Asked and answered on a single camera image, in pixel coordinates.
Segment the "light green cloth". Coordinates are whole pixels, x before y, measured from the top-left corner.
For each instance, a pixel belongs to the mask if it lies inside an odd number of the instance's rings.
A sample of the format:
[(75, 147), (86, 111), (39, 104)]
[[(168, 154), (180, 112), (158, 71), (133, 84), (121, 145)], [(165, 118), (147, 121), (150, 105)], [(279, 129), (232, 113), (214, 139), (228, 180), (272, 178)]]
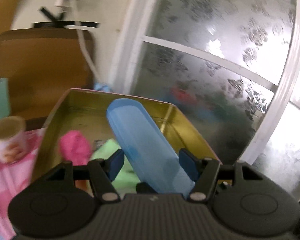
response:
[(106, 140), (102, 147), (93, 152), (90, 160), (107, 160), (118, 150), (120, 150), (119, 155), (117, 155), (109, 165), (109, 174), (112, 185), (120, 196), (123, 196), (126, 193), (136, 193), (135, 187), (140, 180), (115, 139)]

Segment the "blue plastic case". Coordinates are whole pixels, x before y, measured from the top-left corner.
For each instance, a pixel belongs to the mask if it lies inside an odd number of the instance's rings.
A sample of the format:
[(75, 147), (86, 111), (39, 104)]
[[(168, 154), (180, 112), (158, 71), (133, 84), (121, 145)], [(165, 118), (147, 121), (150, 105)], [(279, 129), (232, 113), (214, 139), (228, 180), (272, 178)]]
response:
[(139, 180), (157, 193), (187, 197), (194, 187), (174, 149), (141, 103), (116, 99), (106, 111), (115, 138)]

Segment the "pink knitted cloth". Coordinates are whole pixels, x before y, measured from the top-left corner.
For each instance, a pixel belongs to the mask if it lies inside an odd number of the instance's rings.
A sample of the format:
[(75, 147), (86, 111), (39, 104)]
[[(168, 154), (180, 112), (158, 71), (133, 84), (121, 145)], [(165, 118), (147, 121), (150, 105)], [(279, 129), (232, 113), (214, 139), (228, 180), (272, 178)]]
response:
[(71, 130), (61, 136), (59, 151), (64, 160), (76, 166), (87, 165), (92, 155), (90, 142), (78, 130)]

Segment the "green patterned tissue pack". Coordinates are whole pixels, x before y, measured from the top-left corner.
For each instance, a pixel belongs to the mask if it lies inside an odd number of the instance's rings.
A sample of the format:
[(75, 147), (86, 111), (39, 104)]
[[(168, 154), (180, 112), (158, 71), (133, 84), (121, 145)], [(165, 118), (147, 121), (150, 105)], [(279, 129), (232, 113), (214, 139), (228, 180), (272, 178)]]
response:
[(106, 140), (95, 140), (93, 142), (93, 152), (97, 151), (100, 147), (104, 145)]

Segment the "pink macaron biscuit tin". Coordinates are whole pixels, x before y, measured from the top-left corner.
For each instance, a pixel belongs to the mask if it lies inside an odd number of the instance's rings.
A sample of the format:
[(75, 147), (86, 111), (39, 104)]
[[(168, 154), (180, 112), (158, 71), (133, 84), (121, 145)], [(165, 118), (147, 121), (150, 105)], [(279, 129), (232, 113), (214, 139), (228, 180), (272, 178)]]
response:
[[(112, 101), (122, 97), (121, 94), (70, 89), (47, 118), (38, 124), (33, 120), (28, 122), (30, 130), (25, 135), (29, 153), (16, 163), (0, 163), (0, 239), (15, 236), (7, 217), (11, 199), (32, 180), (62, 162), (58, 147), (60, 137), (68, 131), (78, 130), (91, 144), (95, 140), (113, 138), (106, 110)], [(175, 152), (186, 148), (197, 158), (217, 158), (210, 145), (175, 105), (137, 96), (131, 99), (143, 104)]]

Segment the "pink white snack can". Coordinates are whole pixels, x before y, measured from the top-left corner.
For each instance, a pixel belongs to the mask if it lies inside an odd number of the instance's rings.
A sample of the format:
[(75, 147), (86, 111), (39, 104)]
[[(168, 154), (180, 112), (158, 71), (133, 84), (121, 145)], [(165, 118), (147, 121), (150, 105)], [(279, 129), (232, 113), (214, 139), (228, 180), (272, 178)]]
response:
[(0, 120), (0, 162), (15, 163), (28, 153), (26, 122), (20, 116)]

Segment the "white frosted glass door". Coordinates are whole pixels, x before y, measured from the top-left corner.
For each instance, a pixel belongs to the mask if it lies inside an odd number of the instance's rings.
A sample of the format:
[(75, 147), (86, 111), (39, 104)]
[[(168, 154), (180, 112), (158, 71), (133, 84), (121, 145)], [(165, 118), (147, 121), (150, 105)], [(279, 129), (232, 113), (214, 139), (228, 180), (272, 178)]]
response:
[(109, 82), (300, 198), (300, 0), (130, 0)]

